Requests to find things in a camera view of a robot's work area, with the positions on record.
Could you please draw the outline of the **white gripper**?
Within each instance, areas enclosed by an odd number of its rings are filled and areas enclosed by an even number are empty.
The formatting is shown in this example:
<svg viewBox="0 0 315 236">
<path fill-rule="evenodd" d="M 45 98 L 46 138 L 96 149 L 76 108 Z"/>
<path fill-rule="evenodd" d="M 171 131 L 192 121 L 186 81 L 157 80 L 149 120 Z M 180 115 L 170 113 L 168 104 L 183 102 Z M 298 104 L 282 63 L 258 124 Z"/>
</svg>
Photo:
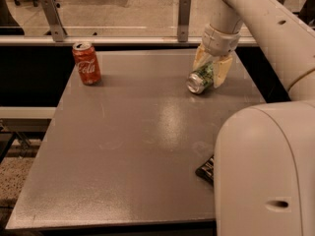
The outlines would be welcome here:
<svg viewBox="0 0 315 236">
<path fill-rule="evenodd" d="M 214 29 L 211 25 L 207 25 L 202 35 L 202 43 L 196 50 L 193 70 L 212 63 L 213 56 L 220 56 L 214 62 L 214 87 L 220 87 L 224 83 L 233 61 L 232 55 L 228 53 L 236 49 L 239 38 L 239 32 L 233 34 L 223 33 Z"/>
</svg>

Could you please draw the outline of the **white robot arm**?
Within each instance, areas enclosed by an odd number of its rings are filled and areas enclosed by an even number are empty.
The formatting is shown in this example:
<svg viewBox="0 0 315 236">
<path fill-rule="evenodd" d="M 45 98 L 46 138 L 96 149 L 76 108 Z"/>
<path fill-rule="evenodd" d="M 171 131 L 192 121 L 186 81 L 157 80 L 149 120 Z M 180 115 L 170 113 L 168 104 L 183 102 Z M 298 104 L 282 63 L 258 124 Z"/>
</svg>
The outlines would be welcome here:
<svg viewBox="0 0 315 236">
<path fill-rule="evenodd" d="M 277 0 L 219 0 L 202 36 L 233 50 L 247 26 L 290 100 L 229 117 L 215 146 L 218 236 L 315 236 L 315 30 Z"/>
</svg>

